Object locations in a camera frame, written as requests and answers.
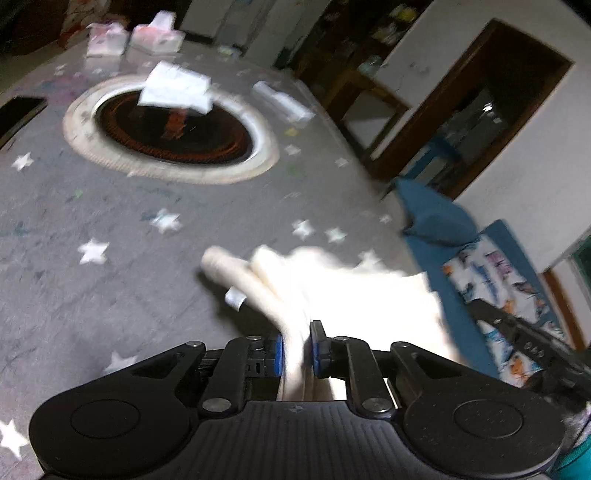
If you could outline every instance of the smartphone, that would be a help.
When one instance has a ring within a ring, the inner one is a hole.
[[[38,97],[15,97],[0,107],[0,148],[47,106]]]

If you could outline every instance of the patterned fabric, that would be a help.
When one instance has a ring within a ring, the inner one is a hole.
[[[465,302],[482,299],[564,340],[560,327],[543,319],[548,312],[545,301],[486,235],[480,235],[475,242],[462,248],[443,265],[443,271]],[[478,326],[501,380],[522,387],[530,376],[541,370],[528,357],[515,352],[499,330],[480,321]]]

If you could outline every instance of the blue cushion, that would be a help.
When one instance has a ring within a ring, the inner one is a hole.
[[[480,373],[499,378],[482,333],[442,269],[443,264],[460,251],[460,247],[430,244],[411,235],[404,238],[419,266],[427,273],[431,289],[439,295],[449,332],[467,364]]]
[[[478,236],[474,221],[449,198],[407,179],[396,180],[396,187],[412,218],[407,235],[448,246],[464,245]]]

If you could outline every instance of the star pattern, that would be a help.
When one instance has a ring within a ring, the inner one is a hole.
[[[301,148],[296,147],[295,145],[287,145],[285,151],[288,155],[297,155],[301,152]]]
[[[96,263],[102,265],[106,262],[105,250],[109,244],[100,244],[94,238],[90,239],[87,244],[78,247],[78,251],[83,254],[80,259],[80,265],[85,263]]]
[[[111,364],[105,368],[104,372],[106,374],[111,374],[119,370],[123,370],[124,368],[131,367],[131,365],[136,363],[137,359],[137,355],[130,356],[129,358],[123,358],[117,352],[112,352]]]
[[[326,236],[329,238],[329,243],[336,243],[341,244],[345,241],[345,237],[347,236],[339,227],[331,228],[327,230]]]
[[[316,230],[312,227],[309,220],[298,220],[291,224],[294,228],[294,235],[300,240],[306,240],[313,235]]]
[[[7,448],[17,459],[22,460],[21,447],[29,445],[29,441],[17,432],[14,419],[8,422],[8,424],[0,421],[0,433],[2,434],[0,447]]]
[[[380,270],[383,268],[382,259],[375,254],[374,249],[359,254],[361,263],[357,265],[358,268],[367,268],[369,270]]]
[[[150,223],[154,225],[160,233],[164,233],[166,230],[174,230],[177,232],[183,226],[177,220],[178,217],[180,217],[179,213],[169,213],[166,208],[163,208]]]
[[[26,153],[25,155],[19,155],[17,159],[14,161],[12,166],[16,168],[18,171],[21,171],[25,167],[29,167],[32,165],[34,160],[31,158],[31,152]]]

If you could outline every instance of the teal fabric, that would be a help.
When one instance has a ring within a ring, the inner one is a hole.
[[[448,247],[467,244],[478,236],[472,218],[449,198],[407,179],[398,179],[396,188],[412,219],[406,235]]]
[[[589,480],[591,478],[591,437],[564,457],[550,477],[552,480]]]

